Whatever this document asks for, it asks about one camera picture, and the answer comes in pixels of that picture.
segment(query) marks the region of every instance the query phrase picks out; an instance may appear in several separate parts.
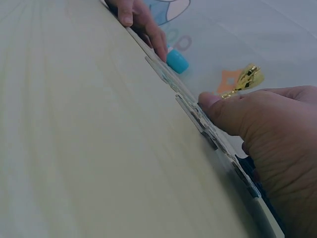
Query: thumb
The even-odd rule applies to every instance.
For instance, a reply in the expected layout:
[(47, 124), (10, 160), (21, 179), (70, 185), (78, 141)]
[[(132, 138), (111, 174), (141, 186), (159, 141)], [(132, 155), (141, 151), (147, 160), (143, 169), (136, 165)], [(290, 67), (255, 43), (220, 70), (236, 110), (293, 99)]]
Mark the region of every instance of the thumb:
[(214, 125), (229, 135), (239, 135), (245, 139), (248, 127), (254, 120), (254, 117), (249, 117), (252, 108), (247, 98), (238, 95), (221, 99), (205, 92), (200, 94), (199, 103)]
[(133, 2), (134, 0), (118, 0), (118, 18), (122, 25), (125, 27), (132, 26), (133, 24)]

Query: fingernail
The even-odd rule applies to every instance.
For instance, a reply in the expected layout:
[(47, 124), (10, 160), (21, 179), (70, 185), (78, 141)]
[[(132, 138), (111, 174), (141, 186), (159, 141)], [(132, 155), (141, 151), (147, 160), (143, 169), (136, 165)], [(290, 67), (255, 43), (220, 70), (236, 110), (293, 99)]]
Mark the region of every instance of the fingernail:
[(132, 18), (131, 18), (131, 17), (128, 17), (128, 16), (123, 19), (123, 22), (124, 22), (125, 24), (133, 24)]
[(210, 108), (214, 103), (220, 100), (220, 96), (211, 93), (202, 93), (199, 95), (199, 103), (203, 108)]

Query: child's hand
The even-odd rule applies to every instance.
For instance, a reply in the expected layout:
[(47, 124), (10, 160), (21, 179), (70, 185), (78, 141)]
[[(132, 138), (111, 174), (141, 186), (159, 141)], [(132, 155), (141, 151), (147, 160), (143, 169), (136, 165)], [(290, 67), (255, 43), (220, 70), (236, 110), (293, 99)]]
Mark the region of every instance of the child's hand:
[(166, 62), (167, 42), (164, 32), (155, 23), (150, 9), (142, 0), (106, 0), (110, 7), (116, 7), (118, 18), (125, 27), (133, 30)]

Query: dark blue object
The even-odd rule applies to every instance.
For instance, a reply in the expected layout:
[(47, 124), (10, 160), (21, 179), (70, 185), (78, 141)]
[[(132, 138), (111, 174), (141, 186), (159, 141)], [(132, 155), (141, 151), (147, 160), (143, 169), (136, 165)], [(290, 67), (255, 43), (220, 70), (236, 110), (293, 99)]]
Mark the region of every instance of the dark blue object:
[(280, 226), (281, 230), (285, 233), (285, 226), (283, 225), (282, 220), (278, 216), (277, 212), (275, 211), (274, 207), (272, 206), (269, 198), (266, 196), (266, 191), (263, 189), (263, 186), (261, 182), (259, 181), (259, 175), (256, 170), (256, 167), (254, 165), (253, 159), (248, 156), (245, 159), (241, 159), (236, 155), (236, 158), (239, 161), (239, 164), (241, 165), (244, 172), (250, 177), (254, 185), (257, 187), (259, 192), (261, 193), (263, 201), (266, 203), (267, 207), (271, 211), (273, 217), (276, 219), (278, 225)]

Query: finger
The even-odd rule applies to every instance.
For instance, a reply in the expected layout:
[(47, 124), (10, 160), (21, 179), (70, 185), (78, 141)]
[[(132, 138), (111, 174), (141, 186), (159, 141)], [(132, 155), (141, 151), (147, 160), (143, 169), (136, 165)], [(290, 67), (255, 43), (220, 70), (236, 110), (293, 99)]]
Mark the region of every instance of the finger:
[(162, 41), (163, 41), (164, 46), (165, 46), (165, 52), (166, 52), (166, 54), (167, 54), (168, 49), (167, 49), (167, 40), (166, 40), (165, 32), (161, 31), (161, 37), (162, 37)]
[(122, 25), (130, 27), (133, 25), (133, 0), (118, 0), (118, 18)]
[(152, 18), (146, 23), (145, 32), (153, 45), (155, 53), (163, 62), (166, 62), (167, 50), (166, 43), (162, 38), (162, 30), (156, 25)]
[(199, 103), (210, 120), (220, 129), (230, 135), (240, 135), (239, 128), (247, 113), (246, 105), (243, 105), (241, 96), (221, 99), (211, 93), (202, 93)]
[(267, 91), (276, 93), (286, 98), (294, 99), (300, 102), (317, 104), (317, 87), (297, 86), (288, 88), (268, 88), (258, 91)]
[(151, 49), (153, 49), (153, 45), (152, 45), (148, 35), (146, 35), (144, 33), (140, 33), (139, 36)]

